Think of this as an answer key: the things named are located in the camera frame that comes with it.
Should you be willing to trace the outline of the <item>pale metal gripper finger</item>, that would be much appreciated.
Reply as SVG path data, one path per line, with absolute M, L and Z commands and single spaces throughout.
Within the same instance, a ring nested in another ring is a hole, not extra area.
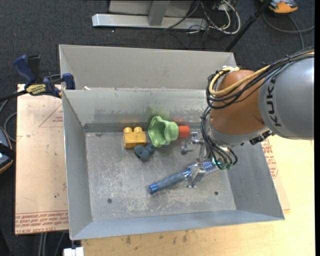
M 187 178 L 187 187 L 188 188 L 196 188 L 197 183 L 204 177 L 204 172 L 197 172 L 191 174 Z
M 213 165 L 210 161 L 206 161 L 202 163 L 202 168 L 199 167 L 197 163 L 192 166 L 192 169 L 197 173 L 203 171 L 205 173 L 214 173 L 218 171 L 218 167 Z

